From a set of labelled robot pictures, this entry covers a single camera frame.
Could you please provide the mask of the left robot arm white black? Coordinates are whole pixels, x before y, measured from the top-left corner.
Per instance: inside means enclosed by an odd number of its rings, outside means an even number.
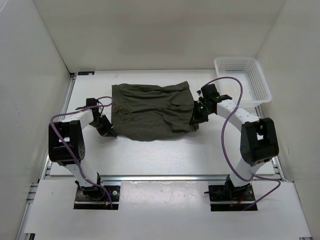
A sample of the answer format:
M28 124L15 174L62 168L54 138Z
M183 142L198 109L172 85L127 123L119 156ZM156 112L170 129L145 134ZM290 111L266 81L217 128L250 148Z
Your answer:
M85 160L86 147L83 130L90 126L101 137L118 135L114 126L103 113L105 107L112 106L110 96L87 98L85 105L75 111L54 115L48 125L48 156L51 162L66 168L76 179L76 184L84 194L93 200L100 200L107 189L102 184L99 173L91 169Z

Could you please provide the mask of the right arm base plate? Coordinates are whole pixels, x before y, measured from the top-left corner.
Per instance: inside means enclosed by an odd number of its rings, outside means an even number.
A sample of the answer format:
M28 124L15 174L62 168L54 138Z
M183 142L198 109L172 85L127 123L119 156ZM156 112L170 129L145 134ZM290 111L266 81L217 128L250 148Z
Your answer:
M211 212L257 211L253 186L249 183L235 189L225 185L209 185L204 192L209 196Z

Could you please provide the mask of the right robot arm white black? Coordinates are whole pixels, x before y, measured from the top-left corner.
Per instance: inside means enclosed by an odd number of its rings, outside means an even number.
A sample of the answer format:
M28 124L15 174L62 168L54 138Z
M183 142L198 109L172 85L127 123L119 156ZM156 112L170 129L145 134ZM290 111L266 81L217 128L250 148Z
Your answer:
M214 84L203 86L197 93L199 98L194 102L191 124L208 122L211 114L225 119L221 129L221 147L231 174L215 195L222 200L242 198L257 171L279 154L274 121L271 118L259 118L240 108L229 95L219 94ZM240 132L241 158L237 166L232 165L226 150L227 124L232 124Z

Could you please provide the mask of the olive green shorts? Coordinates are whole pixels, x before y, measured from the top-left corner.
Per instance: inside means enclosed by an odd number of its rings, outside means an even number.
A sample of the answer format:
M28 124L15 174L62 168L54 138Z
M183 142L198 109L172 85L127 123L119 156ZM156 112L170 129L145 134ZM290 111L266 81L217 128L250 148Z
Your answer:
M167 86L112 85L111 123L119 136L140 142L176 139L196 131L187 81Z

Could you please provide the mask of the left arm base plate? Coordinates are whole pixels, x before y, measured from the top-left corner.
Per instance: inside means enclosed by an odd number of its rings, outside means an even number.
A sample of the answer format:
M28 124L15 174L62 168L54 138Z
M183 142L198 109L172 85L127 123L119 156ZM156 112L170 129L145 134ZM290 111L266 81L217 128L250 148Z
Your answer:
M80 187L77 185L73 208L75 210L118 210L121 195L120 185L104 185L108 194L96 186Z

